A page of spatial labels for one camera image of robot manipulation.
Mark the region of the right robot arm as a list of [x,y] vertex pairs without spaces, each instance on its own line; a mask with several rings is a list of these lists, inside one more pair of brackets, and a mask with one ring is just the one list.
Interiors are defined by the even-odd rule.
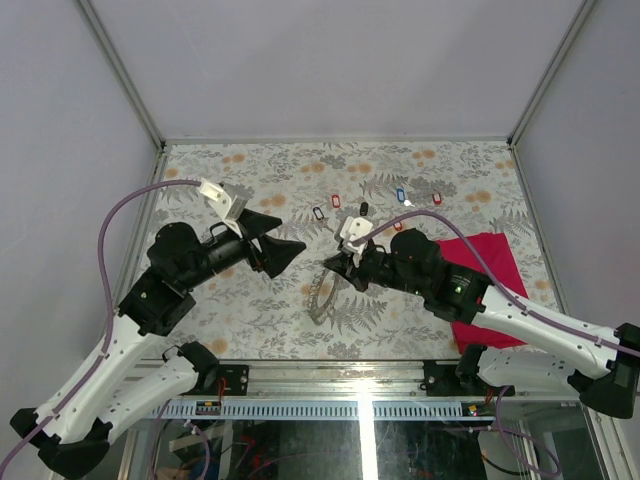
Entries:
[[409,229],[384,249],[373,241],[342,247],[325,260],[358,291],[372,284],[415,294],[437,318],[493,330],[532,346],[521,356],[468,345],[456,369],[458,387],[574,392],[587,407],[619,419],[634,413],[639,387],[639,328],[604,327],[542,308],[487,273],[446,260],[438,243]]

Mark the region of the black key tag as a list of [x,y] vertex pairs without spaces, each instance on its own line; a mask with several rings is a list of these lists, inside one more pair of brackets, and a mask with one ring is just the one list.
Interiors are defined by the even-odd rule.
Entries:
[[324,215],[320,207],[313,207],[312,213],[314,216],[314,225],[320,230],[328,230],[329,224],[327,217]]

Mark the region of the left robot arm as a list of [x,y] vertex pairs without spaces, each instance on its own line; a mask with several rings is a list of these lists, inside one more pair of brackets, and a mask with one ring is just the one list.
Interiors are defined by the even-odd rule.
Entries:
[[219,222],[202,241],[187,223],[163,226],[147,251],[149,267],[117,308],[104,336],[76,373],[46,403],[23,408],[10,425],[39,458],[66,479],[80,479],[106,456],[132,424],[184,393],[208,394],[219,381],[219,361],[204,345],[187,342],[175,357],[122,389],[128,370],[159,345],[194,307],[192,291],[240,262],[270,278],[306,248],[301,241],[269,236],[281,220],[249,209],[239,228]]

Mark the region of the large silver keyring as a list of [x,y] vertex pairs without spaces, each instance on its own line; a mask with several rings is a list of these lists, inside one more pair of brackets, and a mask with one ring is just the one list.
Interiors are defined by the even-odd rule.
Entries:
[[317,274],[311,282],[307,299],[307,314],[315,325],[322,325],[334,306],[339,292],[340,277],[328,269]]

